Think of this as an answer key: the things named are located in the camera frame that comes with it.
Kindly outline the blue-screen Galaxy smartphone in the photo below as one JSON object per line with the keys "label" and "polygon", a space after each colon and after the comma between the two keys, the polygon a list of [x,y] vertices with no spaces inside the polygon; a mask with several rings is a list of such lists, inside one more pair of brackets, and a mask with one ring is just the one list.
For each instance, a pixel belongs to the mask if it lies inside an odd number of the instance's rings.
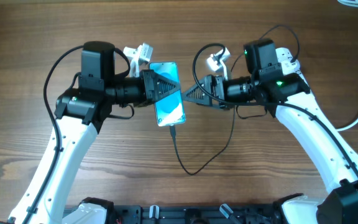
{"label": "blue-screen Galaxy smartphone", "polygon": [[[149,68],[159,75],[180,83],[175,62],[153,62]],[[186,121],[181,89],[155,103],[158,126],[172,126]]]}

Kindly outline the white power strip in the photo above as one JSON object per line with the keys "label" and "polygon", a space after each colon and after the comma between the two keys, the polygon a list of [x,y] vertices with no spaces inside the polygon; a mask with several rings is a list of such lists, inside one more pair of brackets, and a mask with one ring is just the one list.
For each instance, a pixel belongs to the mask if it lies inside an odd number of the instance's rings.
{"label": "white power strip", "polygon": [[299,75],[302,74],[299,61],[295,60],[294,62],[291,62],[293,56],[287,48],[280,47],[275,49],[275,51],[277,54],[278,62],[281,63],[282,72],[284,75],[289,75],[291,73],[297,73]]}

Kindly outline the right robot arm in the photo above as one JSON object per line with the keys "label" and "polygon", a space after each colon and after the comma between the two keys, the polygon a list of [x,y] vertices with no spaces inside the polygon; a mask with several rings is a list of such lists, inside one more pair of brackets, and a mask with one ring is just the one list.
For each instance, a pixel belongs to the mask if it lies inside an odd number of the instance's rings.
{"label": "right robot arm", "polygon": [[276,223],[358,223],[358,154],[319,108],[300,72],[297,58],[271,39],[244,46],[249,75],[196,79],[183,99],[228,109],[263,106],[296,138],[317,168],[328,196],[323,200],[293,194],[277,200]]}

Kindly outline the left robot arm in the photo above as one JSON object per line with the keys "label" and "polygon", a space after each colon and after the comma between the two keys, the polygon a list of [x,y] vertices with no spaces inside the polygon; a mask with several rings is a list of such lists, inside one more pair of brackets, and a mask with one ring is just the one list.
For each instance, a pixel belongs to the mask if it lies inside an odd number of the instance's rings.
{"label": "left robot arm", "polygon": [[81,70],[73,80],[78,88],[70,86],[58,97],[55,111],[48,111],[53,126],[48,146],[6,223],[122,223],[113,202],[98,198],[86,198],[63,214],[76,173],[104,120],[115,117],[113,105],[144,107],[180,91],[176,72],[116,73],[115,56],[128,58],[109,42],[90,41],[79,49]]}

